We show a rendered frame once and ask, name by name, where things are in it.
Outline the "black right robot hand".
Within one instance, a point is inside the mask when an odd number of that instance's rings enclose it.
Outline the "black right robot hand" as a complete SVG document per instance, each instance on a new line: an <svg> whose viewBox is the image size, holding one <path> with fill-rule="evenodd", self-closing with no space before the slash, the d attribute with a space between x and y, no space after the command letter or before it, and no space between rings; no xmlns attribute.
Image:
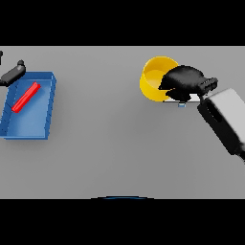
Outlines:
<svg viewBox="0 0 245 245"><path fill-rule="evenodd" d="M217 78L206 78L200 70L180 65L163 75L158 89L167 90L166 95L174 100L187 102L191 94L201 98L214 90L217 83Z"/></svg>

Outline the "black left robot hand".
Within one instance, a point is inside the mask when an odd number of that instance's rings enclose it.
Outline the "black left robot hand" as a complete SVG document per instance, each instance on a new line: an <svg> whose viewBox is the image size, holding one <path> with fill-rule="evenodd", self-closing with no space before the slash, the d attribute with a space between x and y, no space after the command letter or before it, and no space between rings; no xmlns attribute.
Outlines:
<svg viewBox="0 0 245 245"><path fill-rule="evenodd" d="M22 59L20 59L16 66L10 69L6 74L0 77L0 86L9 87L18 79L22 78L26 73L26 66Z"/></svg>

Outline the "red beaker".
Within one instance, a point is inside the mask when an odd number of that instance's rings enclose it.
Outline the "red beaker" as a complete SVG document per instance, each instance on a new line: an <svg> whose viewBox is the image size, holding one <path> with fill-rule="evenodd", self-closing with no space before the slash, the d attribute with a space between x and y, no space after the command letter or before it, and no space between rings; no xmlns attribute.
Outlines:
<svg viewBox="0 0 245 245"><path fill-rule="evenodd" d="M11 111L14 113L19 113L39 89L40 84L34 81L33 84L25 91L25 93L15 102L11 108Z"/></svg>

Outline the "yellow bowl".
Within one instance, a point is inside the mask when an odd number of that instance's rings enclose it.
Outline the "yellow bowl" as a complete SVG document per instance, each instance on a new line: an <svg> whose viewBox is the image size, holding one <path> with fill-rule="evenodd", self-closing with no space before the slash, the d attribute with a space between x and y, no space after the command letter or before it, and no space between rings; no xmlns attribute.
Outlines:
<svg viewBox="0 0 245 245"><path fill-rule="evenodd" d="M155 56L144 66L140 77L140 89L142 94L149 100L163 102L169 100L167 90L160 90L159 86L163 76L178 63L167 56Z"/></svg>

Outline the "pale square measuring scale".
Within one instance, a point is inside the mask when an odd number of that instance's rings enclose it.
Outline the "pale square measuring scale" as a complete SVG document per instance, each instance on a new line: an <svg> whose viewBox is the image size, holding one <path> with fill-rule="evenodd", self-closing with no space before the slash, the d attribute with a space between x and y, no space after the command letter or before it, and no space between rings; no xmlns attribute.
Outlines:
<svg viewBox="0 0 245 245"><path fill-rule="evenodd" d="M180 108L185 108L188 103L193 103L193 102L197 102L197 103L200 102L200 99L196 94L190 94L190 99L187 102L174 100L172 98L168 98L167 100L164 100L164 103L176 103L177 106Z"/></svg>

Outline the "blue tray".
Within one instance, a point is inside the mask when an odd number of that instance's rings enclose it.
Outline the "blue tray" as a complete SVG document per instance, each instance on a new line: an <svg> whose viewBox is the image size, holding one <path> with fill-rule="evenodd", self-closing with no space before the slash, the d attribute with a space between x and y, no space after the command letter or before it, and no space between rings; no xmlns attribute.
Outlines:
<svg viewBox="0 0 245 245"><path fill-rule="evenodd" d="M38 91L19 113L11 110L16 101L36 82ZM6 140L47 140L50 134L52 111L56 94L53 72L27 72L7 91L2 116L0 138Z"/></svg>

